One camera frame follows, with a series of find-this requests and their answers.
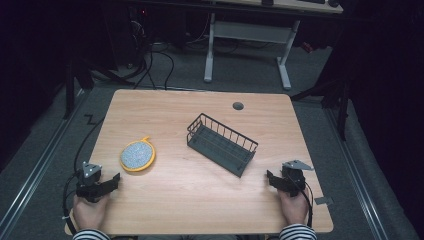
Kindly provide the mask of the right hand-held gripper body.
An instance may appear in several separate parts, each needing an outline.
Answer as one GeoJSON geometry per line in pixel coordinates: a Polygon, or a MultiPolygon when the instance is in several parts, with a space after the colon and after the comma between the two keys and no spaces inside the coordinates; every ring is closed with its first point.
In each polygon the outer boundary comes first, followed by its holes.
{"type": "Polygon", "coordinates": [[[298,195],[300,191],[304,191],[306,180],[303,171],[313,171],[314,168],[300,160],[292,160],[282,164],[282,177],[284,183],[284,191],[288,192],[291,197],[298,195]]]}

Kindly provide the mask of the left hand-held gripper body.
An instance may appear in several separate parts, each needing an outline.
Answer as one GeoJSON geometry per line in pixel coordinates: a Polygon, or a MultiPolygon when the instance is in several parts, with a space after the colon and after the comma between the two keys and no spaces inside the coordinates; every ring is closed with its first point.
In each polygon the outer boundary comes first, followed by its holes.
{"type": "Polygon", "coordinates": [[[82,169],[77,172],[78,183],[76,185],[76,195],[85,198],[88,202],[97,203],[100,198],[97,192],[102,186],[100,178],[102,175],[100,165],[84,162],[82,169]]]}

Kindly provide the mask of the round yellow-rimmed scrubbing pad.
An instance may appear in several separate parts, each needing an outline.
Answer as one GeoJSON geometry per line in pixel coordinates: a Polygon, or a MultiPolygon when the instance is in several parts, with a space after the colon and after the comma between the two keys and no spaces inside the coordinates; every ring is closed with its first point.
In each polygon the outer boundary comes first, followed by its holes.
{"type": "Polygon", "coordinates": [[[155,157],[156,150],[146,136],[125,146],[120,153],[120,164],[128,172],[139,172],[147,169],[155,157]]]}

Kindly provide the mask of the black wire basket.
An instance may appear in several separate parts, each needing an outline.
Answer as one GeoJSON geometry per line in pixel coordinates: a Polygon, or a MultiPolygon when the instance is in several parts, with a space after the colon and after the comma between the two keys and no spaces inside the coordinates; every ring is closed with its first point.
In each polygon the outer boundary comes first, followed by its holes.
{"type": "Polygon", "coordinates": [[[258,143],[201,113],[187,127],[187,145],[209,160],[241,177],[253,159],[258,143]]]}

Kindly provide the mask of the person's left hand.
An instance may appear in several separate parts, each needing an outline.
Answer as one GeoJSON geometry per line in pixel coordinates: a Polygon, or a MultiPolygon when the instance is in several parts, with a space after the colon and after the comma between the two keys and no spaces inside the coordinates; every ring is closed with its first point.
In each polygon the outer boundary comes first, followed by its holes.
{"type": "Polygon", "coordinates": [[[99,230],[104,222],[106,215],[106,207],[109,202],[110,195],[100,198],[96,203],[87,201],[85,198],[73,198],[73,215],[76,224],[80,230],[95,229],[99,230]]]}

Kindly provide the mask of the person's right hand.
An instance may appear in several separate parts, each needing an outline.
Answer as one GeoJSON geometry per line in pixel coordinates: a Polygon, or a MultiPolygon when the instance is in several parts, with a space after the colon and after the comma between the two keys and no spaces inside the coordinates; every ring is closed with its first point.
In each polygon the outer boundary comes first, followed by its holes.
{"type": "Polygon", "coordinates": [[[289,193],[278,191],[282,216],[288,225],[305,224],[309,212],[308,200],[302,195],[291,197],[289,193]]]}

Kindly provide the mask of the black metal stand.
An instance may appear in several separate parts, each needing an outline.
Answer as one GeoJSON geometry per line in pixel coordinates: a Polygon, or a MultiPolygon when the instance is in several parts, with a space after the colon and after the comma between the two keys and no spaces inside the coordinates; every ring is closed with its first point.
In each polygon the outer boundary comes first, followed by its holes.
{"type": "Polygon", "coordinates": [[[345,126],[348,117],[348,99],[349,99],[350,81],[336,79],[323,84],[318,84],[301,93],[291,96],[292,101],[299,101],[307,96],[322,95],[321,106],[325,109],[338,107],[338,116],[336,129],[339,137],[345,141],[345,126]]]}
{"type": "Polygon", "coordinates": [[[75,82],[78,82],[80,87],[85,90],[92,90],[94,87],[94,80],[91,76],[91,71],[95,70],[102,75],[106,76],[112,81],[124,85],[131,85],[131,82],[125,80],[106,68],[94,64],[86,59],[71,57],[68,59],[66,65],[66,105],[65,105],[65,119],[69,119],[75,108],[75,82]]]}

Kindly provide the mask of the dark computer tower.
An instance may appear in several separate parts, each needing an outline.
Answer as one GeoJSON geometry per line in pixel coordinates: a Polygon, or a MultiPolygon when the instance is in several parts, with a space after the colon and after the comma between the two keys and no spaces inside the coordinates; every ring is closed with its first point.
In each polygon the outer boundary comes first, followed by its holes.
{"type": "Polygon", "coordinates": [[[109,26],[117,65],[129,69],[139,66],[146,42],[142,9],[134,5],[113,4],[109,26]]]}

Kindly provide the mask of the white-legged desk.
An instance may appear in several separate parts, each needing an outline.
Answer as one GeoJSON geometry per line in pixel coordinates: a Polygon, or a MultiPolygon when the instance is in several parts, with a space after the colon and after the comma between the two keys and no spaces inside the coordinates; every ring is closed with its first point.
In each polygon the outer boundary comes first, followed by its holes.
{"type": "MultiPolygon", "coordinates": [[[[210,0],[213,7],[253,7],[263,10],[287,10],[289,13],[340,15],[343,8],[337,0],[210,0]]],[[[241,20],[217,20],[211,13],[209,18],[208,52],[206,56],[204,81],[213,79],[214,41],[216,38],[247,40],[254,42],[283,44],[282,54],[276,58],[276,64],[283,88],[291,89],[286,61],[295,40],[300,18],[289,21],[288,26],[271,26],[265,23],[242,22],[241,20]]]]}

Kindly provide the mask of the metal floor rail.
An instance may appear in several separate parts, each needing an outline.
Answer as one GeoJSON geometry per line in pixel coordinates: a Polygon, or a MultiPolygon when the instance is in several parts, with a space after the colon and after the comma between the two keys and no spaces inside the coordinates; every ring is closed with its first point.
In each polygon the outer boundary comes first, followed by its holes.
{"type": "Polygon", "coordinates": [[[353,156],[349,150],[347,143],[340,137],[337,129],[336,115],[332,110],[324,109],[324,114],[331,125],[332,132],[336,137],[338,145],[341,149],[343,160],[345,162],[351,185],[355,191],[356,197],[361,206],[362,212],[366,218],[368,226],[375,240],[389,240],[387,232],[382,224],[380,216],[375,207],[364,181],[354,163],[353,156]]]}
{"type": "Polygon", "coordinates": [[[6,240],[44,177],[53,156],[76,111],[86,101],[89,90],[78,90],[75,107],[69,115],[65,94],[60,93],[53,105],[36,121],[12,161],[0,174],[0,240],[6,240]]]}

